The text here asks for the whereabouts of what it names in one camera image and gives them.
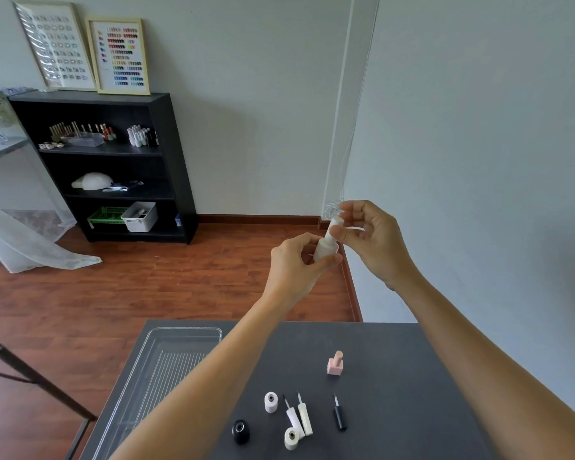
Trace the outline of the person's left hand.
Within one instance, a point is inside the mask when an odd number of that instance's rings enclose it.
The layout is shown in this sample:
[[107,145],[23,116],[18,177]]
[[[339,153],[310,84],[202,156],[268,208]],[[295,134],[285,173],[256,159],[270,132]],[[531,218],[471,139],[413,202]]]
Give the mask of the person's left hand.
[[309,280],[308,265],[320,236],[309,232],[284,240],[271,250],[271,264],[262,300],[271,303],[282,315],[289,312],[313,289],[317,280]]

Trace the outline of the person's right forearm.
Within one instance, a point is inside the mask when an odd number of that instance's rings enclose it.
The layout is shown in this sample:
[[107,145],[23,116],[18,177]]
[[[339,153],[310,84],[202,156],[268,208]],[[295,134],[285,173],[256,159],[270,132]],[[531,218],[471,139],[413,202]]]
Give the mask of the person's right forearm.
[[410,308],[503,460],[575,460],[575,411],[417,269],[392,274],[387,286]]

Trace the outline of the person's left forearm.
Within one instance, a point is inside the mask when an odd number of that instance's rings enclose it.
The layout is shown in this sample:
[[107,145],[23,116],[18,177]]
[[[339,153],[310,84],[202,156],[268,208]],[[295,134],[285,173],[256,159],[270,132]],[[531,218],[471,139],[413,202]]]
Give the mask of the person's left forearm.
[[298,301],[287,290],[264,293],[109,460],[204,460],[228,422],[269,337]]

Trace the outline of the translucent hanging strip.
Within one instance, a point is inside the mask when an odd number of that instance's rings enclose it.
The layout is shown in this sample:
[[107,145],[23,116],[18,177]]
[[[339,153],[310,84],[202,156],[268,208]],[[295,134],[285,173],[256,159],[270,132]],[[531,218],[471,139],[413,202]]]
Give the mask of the translucent hanging strip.
[[357,124],[380,0],[349,0],[346,33],[324,179],[320,223],[330,221],[344,198],[349,155]]

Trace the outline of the black brush cap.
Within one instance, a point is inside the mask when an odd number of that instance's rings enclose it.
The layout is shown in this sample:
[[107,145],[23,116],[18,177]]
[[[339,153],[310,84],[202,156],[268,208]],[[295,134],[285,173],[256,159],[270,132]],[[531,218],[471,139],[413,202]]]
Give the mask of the black brush cap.
[[347,429],[347,424],[346,424],[345,416],[343,413],[343,407],[339,403],[337,394],[333,393],[332,397],[333,397],[333,401],[335,404],[334,409],[333,409],[333,414],[334,414],[335,422],[337,425],[337,429],[340,432],[345,432],[345,430]]

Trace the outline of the cream brush cap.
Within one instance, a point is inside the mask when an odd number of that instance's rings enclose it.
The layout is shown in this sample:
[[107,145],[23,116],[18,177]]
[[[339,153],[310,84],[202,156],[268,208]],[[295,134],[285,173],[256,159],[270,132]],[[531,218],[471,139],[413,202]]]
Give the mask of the cream brush cap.
[[306,403],[303,402],[301,394],[299,391],[297,392],[297,397],[298,397],[298,401],[299,401],[299,403],[297,405],[297,410],[298,410],[299,416],[300,416],[300,421],[301,421],[301,425],[302,425],[302,429],[303,429],[303,435],[305,437],[309,437],[313,434],[313,429],[312,429],[310,417],[308,415],[307,406],[306,406]]

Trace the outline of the white brush cap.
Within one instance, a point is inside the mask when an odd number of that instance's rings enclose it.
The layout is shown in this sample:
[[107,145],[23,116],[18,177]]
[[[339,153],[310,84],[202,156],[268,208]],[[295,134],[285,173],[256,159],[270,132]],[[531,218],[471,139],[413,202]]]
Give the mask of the white brush cap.
[[300,439],[305,437],[305,431],[304,431],[303,426],[301,424],[300,418],[297,415],[295,408],[290,406],[290,404],[287,401],[286,396],[284,394],[282,394],[282,398],[283,398],[283,401],[287,407],[286,415],[289,418],[292,427],[295,429],[296,433],[298,434],[298,438],[300,440]]

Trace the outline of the white storage bin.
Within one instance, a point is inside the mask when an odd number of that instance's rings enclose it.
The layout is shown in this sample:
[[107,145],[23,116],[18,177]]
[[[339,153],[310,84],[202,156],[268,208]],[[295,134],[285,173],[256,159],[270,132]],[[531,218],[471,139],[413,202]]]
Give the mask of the white storage bin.
[[155,202],[134,202],[121,216],[126,229],[132,233],[150,232],[158,218]]

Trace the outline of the clear plastic tray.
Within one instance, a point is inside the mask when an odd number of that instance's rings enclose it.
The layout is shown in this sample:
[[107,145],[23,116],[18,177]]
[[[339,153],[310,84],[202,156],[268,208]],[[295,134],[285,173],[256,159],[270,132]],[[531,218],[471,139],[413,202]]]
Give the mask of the clear plastic tray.
[[218,327],[159,326],[143,333],[132,365],[94,428],[85,460],[108,460],[140,422],[222,340]]

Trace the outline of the nail tools on shelf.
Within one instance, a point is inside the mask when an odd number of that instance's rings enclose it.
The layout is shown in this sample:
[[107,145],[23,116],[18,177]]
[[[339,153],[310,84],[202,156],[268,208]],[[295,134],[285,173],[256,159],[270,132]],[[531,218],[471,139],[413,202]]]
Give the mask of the nail tools on shelf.
[[115,192],[130,192],[135,188],[143,186],[144,182],[139,180],[131,180],[125,183],[112,183],[111,185],[107,186],[106,188],[102,189],[104,193],[115,193]]

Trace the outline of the group of white polish bottles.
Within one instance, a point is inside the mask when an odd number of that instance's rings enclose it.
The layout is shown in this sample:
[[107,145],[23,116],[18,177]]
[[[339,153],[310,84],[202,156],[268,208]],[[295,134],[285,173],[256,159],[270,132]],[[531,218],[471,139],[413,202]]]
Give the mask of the group of white polish bottles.
[[157,148],[160,146],[157,132],[150,127],[134,125],[127,128],[126,131],[131,146],[136,148]]

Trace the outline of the white nail lamp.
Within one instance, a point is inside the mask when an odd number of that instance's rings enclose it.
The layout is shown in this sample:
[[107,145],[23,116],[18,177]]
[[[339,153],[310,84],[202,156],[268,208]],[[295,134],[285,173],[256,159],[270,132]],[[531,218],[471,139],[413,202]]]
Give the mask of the white nail lamp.
[[74,189],[103,191],[113,185],[113,179],[100,172],[88,172],[71,183]]

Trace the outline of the clear organizer with nail brushes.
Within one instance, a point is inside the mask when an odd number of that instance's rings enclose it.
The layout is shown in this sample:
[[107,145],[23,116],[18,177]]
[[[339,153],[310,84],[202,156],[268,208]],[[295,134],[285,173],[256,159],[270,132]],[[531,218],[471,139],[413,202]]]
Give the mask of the clear organizer with nail brushes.
[[49,126],[52,146],[98,147],[104,143],[116,141],[116,133],[110,126],[100,124],[57,123]]

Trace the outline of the framed nail colour chart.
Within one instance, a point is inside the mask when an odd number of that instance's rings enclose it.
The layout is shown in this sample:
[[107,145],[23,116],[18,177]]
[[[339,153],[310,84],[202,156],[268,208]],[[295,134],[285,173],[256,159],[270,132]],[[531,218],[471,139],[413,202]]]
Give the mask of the framed nail colour chart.
[[150,96],[142,19],[93,16],[85,26],[97,92]]

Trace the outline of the black tripod leg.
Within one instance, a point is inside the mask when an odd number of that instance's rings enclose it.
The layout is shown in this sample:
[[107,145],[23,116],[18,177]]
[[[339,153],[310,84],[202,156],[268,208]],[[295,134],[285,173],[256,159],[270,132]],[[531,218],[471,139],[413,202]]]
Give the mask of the black tripod leg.
[[19,358],[1,343],[0,361],[7,364],[11,369],[19,374],[18,376],[15,376],[12,374],[0,372],[1,379],[13,380],[20,383],[37,386],[52,396],[52,398],[61,402],[63,405],[82,417],[83,421],[81,422],[77,435],[74,437],[69,451],[64,458],[64,460],[73,460],[88,427],[90,424],[95,423],[98,420],[98,417],[95,416],[90,410],[85,408],[82,404],[78,403],[73,397],[71,397],[61,388],[53,384],[41,373],[36,371],[29,364],[25,363],[21,358]]

